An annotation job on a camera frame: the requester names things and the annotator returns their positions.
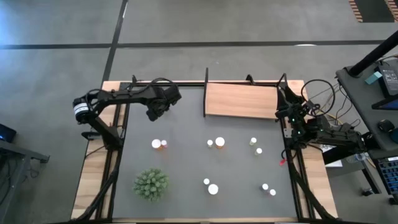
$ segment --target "gray tabletop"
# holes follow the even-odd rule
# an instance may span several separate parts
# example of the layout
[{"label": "gray tabletop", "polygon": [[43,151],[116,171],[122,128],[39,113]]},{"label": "gray tabletop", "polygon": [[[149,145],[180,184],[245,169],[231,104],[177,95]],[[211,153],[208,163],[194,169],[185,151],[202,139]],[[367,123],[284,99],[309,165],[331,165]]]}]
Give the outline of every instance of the gray tabletop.
[{"label": "gray tabletop", "polygon": [[[296,217],[287,166],[279,166],[284,148],[279,123],[273,120],[203,117],[203,88],[180,87],[182,99],[150,122],[146,106],[131,105],[113,218],[267,218]],[[208,139],[225,138],[222,149]],[[256,137],[263,153],[249,145]],[[156,151],[153,139],[168,148]],[[147,202],[132,191],[137,174],[160,168],[170,177],[159,202]],[[203,179],[219,191],[210,195]],[[271,197],[259,188],[267,183]]]},{"label": "gray tabletop", "polygon": [[[389,61],[388,63],[393,66],[398,65],[396,60]],[[382,119],[388,119],[395,124],[395,126],[398,126],[398,112],[393,110],[372,109],[372,104],[385,99],[378,82],[372,85],[365,83],[365,79],[374,73],[375,68],[376,65],[370,66],[359,78],[349,76],[345,70],[339,70],[336,74],[359,115],[361,115],[366,127],[372,132],[377,143],[381,147],[381,150],[369,151],[369,155],[373,159],[380,159],[398,155],[398,144],[393,142],[388,134],[382,132],[377,127],[377,123]]]}]

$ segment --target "wooden board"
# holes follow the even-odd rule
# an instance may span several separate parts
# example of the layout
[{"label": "wooden board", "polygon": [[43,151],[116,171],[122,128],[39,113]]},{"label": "wooden board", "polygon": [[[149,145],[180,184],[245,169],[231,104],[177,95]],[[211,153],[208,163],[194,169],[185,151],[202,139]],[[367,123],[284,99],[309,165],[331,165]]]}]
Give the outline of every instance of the wooden board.
[{"label": "wooden board", "polygon": [[[302,80],[288,81],[288,84],[294,93],[301,94]],[[276,106],[275,87],[207,84],[205,113],[208,115],[276,119]]]},{"label": "wooden board", "polygon": [[[209,83],[213,82],[227,82],[227,81],[209,81]],[[242,81],[234,81],[229,80],[228,82],[242,82]],[[275,82],[275,80],[261,80],[256,82]],[[289,87],[296,93],[300,93],[301,87],[304,82],[302,80],[292,80],[288,81]],[[120,82],[119,81],[108,81],[104,82],[103,89],[104,90],[118,90]],[[101,113],[100,117],[106,123],[112,123],[115,106],[109,106],[105,108],[105,110]],[[119,124],[121,124],[124,118],[124,105],[121,109]],[[102,146],[102,140],[90,141],[88,144],[87,153],[97,149]],[[87,208],[87,206],[93,201],[95,195],[98,193],[101,185],[102,173],[105,165],[106,158],[106,150],[101,149],[98,152],[92,154],[85,160],[83,164],[83,169],[81,172],[80,183],[78,186],[78,190],[76,193],[75,203],[72,210],[71,218],[79,217]],[[323,163],[322,153],[319,150],[308,147],[303,150],[303,158],[305,163],[305,168],[307,171],[307,178],[310,185],[311,191],[315,194],[318,201],[324,206],[324,208],[334,217],[337,217],[337,211],[335,207],[335,203],[333,200],[333,196],[330,189],[329,179],[326,173],[325,164]],[[105,218],[108,212],[109,205],[109,193],[111,188],[109,189],[105,200],[104,200],[104,210],[102,213],[102,217]],[[305,217],[308,217],[307,206],[305,204],[305,198],[303,193],[300,191],[300,200],[302,202],[302,210]],[[286,218],[290,220],[266,220],[267,222],[294,222],[296,220],[291,220],[291,218]],[[134,222],[197,222],[198,220],[128,220],[128,219],[120,219],[113,220],[114,222],[123,222],[123,223],[134,223]],[[241,222],[239,219],[228,219],[228,220],[210,220],[211,222]],[[264,220],[258,220],[254,218],[252,221],[245,220],[245,222],[265,222]]]}]

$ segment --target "wooden table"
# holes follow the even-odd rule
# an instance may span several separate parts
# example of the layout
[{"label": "wooden table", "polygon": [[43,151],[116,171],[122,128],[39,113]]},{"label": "wooden table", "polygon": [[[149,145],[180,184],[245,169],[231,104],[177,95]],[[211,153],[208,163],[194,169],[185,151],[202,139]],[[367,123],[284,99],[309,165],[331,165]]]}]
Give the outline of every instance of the wooden table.
[{"label": "wooden table", "polygon": [[[225,80],[212,80],[211,82],[242,82],[242,81],[225,81]],[[259,80],[256,83],[267,83],[267,82],[277,82],[277,80]],[[293,89],[294,92],[301,90],[304,82],[302,80],[289,80],[289,87]],[[120,86],[119,81],[108,81],[103,83],[103,89],[110,91],[112,89],[118,90]],[[100,114],[101,119],[105,123],[111,124],[113,122],[114,113],[116,106],[109,106],[103,110]],[[125,105],[122,105],[120,114],[119,114],[119,124],[122,123],[124,119],[124,109]],[[90,141],[87,147],[87,154],[94,151],[95,149],[101,147],[103,142],[101,139]],[[318,201],[324,206],[324,208],[334,217],[337,217],[337,211],[335,207],[335,203],[333,200],[333,195],[331,193],[330,184],[328,180],[328,175],[326,173],[325,164],[323,163],[322,153],[314,148],[308,147],[303,152],[303,159],[305,163],[305,169],[307,172],[308,184],[310,186],[311,191],[314,193]],[[114,160],[116,159],[117,152],[113,152],[113,161],[111,163],[111,170],[114,166]],[[106,160],[106,149],[100,149],[96,153],[90,155],[84,162],[83,168],[81,171],[80,182],[78,186],[78,190],[76,193],[75,203],[72,210],[71,218],[79,217],[86,209],[86,207],[93,201],[96,194],[100,190],[104,165]],[[108,213],[108,205],[109,198],[111,194],[112,187],[109,188],[105,198],[104,198],[104,208],[102,212],[102,217],[106,217]],[[305,197],[300,189],[300,201],[302,204],[302,210],[304,217],[308,217],[307,205],[305,202]],[[114,222],[129,222],[130,220],[113,220]],[[153,222],[153,220],[139,220],[140,222]],[[155,222],[167,222],[167,220],[156,220]],[[229,218],[228,220],[209,220],[209,222],[241,222],[242,220],[233,218]],[[258,222],[258,219],[251,220],[252,222]],[[275,222],[280,221],[294,221],[294,220],[274,220]],[[181,220],[181,222],[197,222],[197,220]]]}]

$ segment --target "succulent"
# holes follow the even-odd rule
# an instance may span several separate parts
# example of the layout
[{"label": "succulent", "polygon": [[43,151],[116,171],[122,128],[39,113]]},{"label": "succulent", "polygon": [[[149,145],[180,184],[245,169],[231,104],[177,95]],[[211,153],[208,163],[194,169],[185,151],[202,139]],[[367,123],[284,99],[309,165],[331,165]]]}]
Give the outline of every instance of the succulent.
[{"label": "succulent", "polygon": [[150,202],[157,202],[169,185],[169,177],[160,169],[149,169],[137,176],[133,191]]}]

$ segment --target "concrete floor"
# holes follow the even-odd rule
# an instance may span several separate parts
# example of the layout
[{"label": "concrete floor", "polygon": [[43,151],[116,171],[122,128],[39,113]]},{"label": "concrete floor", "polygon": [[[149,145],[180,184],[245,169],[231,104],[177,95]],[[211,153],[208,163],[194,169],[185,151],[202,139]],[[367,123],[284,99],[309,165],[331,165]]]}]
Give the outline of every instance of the concrete floor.
[{"label": "concrete floor", "polygon": [[[122,0],[4,0],[0,2],[0,44],[111,43]],[[378,40],[398,24],[357,23],[348,0],[130,0],[120,43]],[[316,47],[208,47],[118,49],[110,80],[202,80],[210,78],[323,78],[354,64],[374,45]],[[6,223],[48,223],[69,219],[87,142],[80,136],[72,100],[101,85],[108,49],[0,50],[0,123],[16,129],[16,144],[50,154],[36,179],[27,180]],[[326,85],[309,85],[312,96]],[[315,98],[324,102],[327,94]],[[338,94],[336,113],[343,103]],[[351,110],[342,120],[353,122]],[[358,126],[361,132],[366,127]],[[358,196],[367,187],[360,172],[330,179],[339,217],[394,223],[398,207],[388,195]]]}]

